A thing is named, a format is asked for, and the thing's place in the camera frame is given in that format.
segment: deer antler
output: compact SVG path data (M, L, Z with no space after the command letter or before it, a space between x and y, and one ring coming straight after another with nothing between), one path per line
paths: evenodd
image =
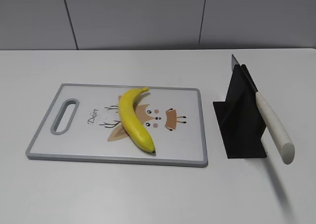
M107 110L112 110L112 109L118 110L119 109L117 105L111 105L110 107L104 107L104 108Z
M99 125L104 126L104 127L107 128L107 129L112 129L112 128L114 128L115 126L117 126L117 125L120 123L120 121L118 121L118 120L114 120L114 122L116 122L116 123L114 123L114 124L109 124L109 123L103 122L103 124L99 124Z

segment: knife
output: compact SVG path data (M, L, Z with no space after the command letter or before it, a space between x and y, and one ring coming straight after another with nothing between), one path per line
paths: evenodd
M232 54L232 71L235 66L240 66L235 56ZM258 92L256 85L254 84L251 75L245 65L240 66L244 72L246 78L249 80L252 89L255 92L256 104L261 117L265 121L265 124L269 130L269 133L276 145L276 148L285 164L291 164L295 156L294 144L286 132L280 119L277 117L276 113L273 111L271 106L263 98L263 96Z

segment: gray wall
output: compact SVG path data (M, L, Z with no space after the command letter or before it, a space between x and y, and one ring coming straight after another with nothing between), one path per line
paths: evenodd
M67 0L79 49L198 47L204 0Z
M206 0L199 48L315 46L316 0Z
M316 47L315 29L316 0L0 0L0 49Z
M0 49L76 49L63 0L0 0Z

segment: deer ear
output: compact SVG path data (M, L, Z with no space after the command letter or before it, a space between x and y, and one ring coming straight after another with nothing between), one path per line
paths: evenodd
M108 141L117 141L126 137L128 137L128 134L121 124L111 132Z

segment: white table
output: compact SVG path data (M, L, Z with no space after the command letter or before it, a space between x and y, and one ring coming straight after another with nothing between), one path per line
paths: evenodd
M267 130L267 159L227 159L212 101L225 98L231 53L289 132L291 165ZM0 51L0 66L0 223L316 223L314 49ZM61 83L199 88L208 166L28 160Z

